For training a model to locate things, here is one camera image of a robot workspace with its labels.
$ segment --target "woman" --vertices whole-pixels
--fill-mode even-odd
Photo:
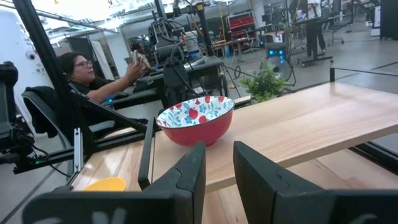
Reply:
[[[137,50],[138,57],[142,59],[143,68],[145,71],[152,70],[151,66],[149,65],[148,59],[145,56],[144,47],[141,44],[133,43],[131,44],[130,49],[132,58],[134,58],[134,51]]]
[[[58,61],[73,86],[98,103],[102,103],[117,92],[124,91],[142,75],[142,60],[128,65],[125,76],[115,81],[96,77],[92,62],[83,54],[68,52],[59,56]]]

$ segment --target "green leaves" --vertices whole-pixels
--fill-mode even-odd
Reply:
[[[246,92],[252,94],[258,103],[270,100],[273,96],[280,96],[284,90],[285,79],[277,75],[273,69],[274,66],[264,59],[260,70],[253,71],[254,78],[241,80],[242,86],[247,88]]]

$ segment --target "floor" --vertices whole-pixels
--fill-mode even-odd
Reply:
[[[327,54],[332,55],[335,59],[334,67],[357,68],[362,70],[376,70],[396,72],[398,70],[398,42],[393,40],[379,40],[377,37],[370,37],[370,31],[365,28],[364,23],[354,24],[353,27],[346,27],[341,30],[339,37],[345,39],[345,44],[335,43],[327,48]],[[265,51],[254,52],[242,55],[244,60],[240,63],[243,72],[251,72],[259,68],[260,58],[265,57]],[[302,68],[295,65],[294,72],[297,78],[295,86],[290,86],[292,90],[299,90],[318,83],[327,82],[329,79],[329,68],[331,63],[326,60],[318,62],[315,65]],[[388,91],[391,93],[398,93],[398,79],[393,77],[385,77],[380,75],[372,75],[365,73],[356,73],[347,71],[336,72],[336,77],[340,78],[339,82],[350,83],[352,85],[365,86],[376,90]],[[242,87],[238,87],[241,96],[247,95]],[[235,90],[230,90],[232,98],[238,98],[238,93]],[[159,111],[161,104],[155,102],[151,105],[140,105],[128,109],[121,110],[120,113],[130,117],[146,117],[155,116]],[[40,148],[46,149],[49,152],[61,149],[58,138],[36,138],[36,145]],[[398,152],[398,144],[394,142],[394,137],[388,136],[386,138],[377,140],[380,144],[388,146],[392,150]],[[65,164],[60,164],[60,170],[66,170]],[[21,213],[23,205],[30,198],[35,197],[43,192],[48,192],[54,188],[65,184],[65,177],[54,172],[49,167],[26,172],[24,174],[14,175],[12,173],[13,165],[1,165],[0,177],[3,181],[0,182],[1,201],[0,201],[0,224],[18,224],[21,223]]]

